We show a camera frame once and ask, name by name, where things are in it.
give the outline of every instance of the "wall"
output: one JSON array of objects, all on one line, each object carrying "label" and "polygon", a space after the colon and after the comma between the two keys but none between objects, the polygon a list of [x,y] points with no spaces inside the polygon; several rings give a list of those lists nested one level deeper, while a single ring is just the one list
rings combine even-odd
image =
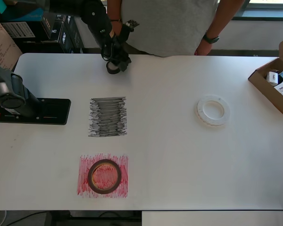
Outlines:
[{"label": "wall", "polygon": [[[85,47],[98,47],[87,25],[80,18],[76,18],[76,23]],[[275,50],[282,40],[282,21],[231,21],[213,48]]]}]

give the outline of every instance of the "hand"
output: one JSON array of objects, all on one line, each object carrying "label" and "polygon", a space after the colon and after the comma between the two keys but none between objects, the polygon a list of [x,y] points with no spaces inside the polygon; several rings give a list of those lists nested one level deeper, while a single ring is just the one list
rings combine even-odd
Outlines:
[{"label": "hand", "polygon": [[123,26],[122,22],[112,21],[111,23],[112,23],[112,28],[113,28],[115,34],[117,36],[119,36],[119,34],[121,33],[121,30],[122,30],[122,26]]},{"label": "hand", "polygon": [[212,49],[212,44],[209,44],[207,41],[205,40],[201,40],[198,48],[195,51],[195,55],[198,56],[206,56]]}]

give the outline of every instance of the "roll of tape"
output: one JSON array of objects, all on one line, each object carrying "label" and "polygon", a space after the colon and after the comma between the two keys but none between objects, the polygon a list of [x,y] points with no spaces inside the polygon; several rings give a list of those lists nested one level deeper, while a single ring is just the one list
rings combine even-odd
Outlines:
[{"label": "roll of tape", "polygon": [[[95,183],[94,183],[94,181],[93,181],[93,174],[94,174],[95,170],[96,170],[98,167],[100,167],[100,166],[102,166],[102,165],[106,165],[106,164],[111,165],[112,167],[114,167],[114,168],[116,169],[116,171],[117,171],[117,180],[116,180],[116,182],[114,183],[114,185],[113,185],[112,187],[107,188],[107,189],[100,189],[100,188],[98,188],[98,187],[95,185]],[[89,172],[88,172],[88,180],[87,180],[87,181],[88,181],[89,187],[90,187],[94,192],[99,193],[99,194],[109,194],[109,193],[111,193],[111,192],[113,192],[114,190],[117,189],[117,187],[118,187],[119,184],[121,183],[121,179],[122,179],[122,173],[121,173],[120,167],[119,167],[114,161],[112,161],[112,160],[109,160],[109,159],[102,159],[102,160],[97,161],[96,163],[94,163],[94,164],[91,166],[91,168],[90,168],[90,170],[89,170]]]},{"label": "roll of tape", "polygon": [[[213,119],[210,118],[208,115],[205,114],[203,108],[207,102],[215,102],[219,104],[223,108],[223,115],[220,119]],[[202,98],[197,103],[196,109],[197,116],[207,125],[210,126],[221,126],[224,125],[230,119],[230,107],[223,99],[216,96],[206,96]]]}]

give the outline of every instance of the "robotic arm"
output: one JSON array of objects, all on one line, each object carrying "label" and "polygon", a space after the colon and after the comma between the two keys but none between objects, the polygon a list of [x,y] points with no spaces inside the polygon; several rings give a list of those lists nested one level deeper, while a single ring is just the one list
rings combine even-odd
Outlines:
[{"label": "robotic arm", "polygon": [[45,11],[57,14],[81,17],[100,46],[101,55],[107,61],[106,67],[110,74],[125,71],[131,63],[129,55],[121,44],[139,24],[132,20],[128,21],[122,27],[121,38],[116,37],[106,9],[100,0],[20,0],[19,2],[32,3]]},{"label": "robotic arm", "polygon": [[[128,21],[119,37],[112,30],[106,9],[100,0],[19,0],[46,11],[80,16],[88,25],[110,74],[125,71],[131,63],[121,44],[139,24]],[[0,122],[65,125],[70,100],[36,98],[22,83],[19,75],[0,67]]]}]

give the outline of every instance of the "gray t-shirt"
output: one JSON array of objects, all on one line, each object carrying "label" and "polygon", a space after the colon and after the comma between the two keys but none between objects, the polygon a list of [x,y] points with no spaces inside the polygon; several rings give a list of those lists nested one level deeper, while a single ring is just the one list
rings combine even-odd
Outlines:
[{"label": "gray t-shirt", "polygon": [[217,0],[123,0],[122,19],[140,25],[127,43],[157,56],[194,55]]}]

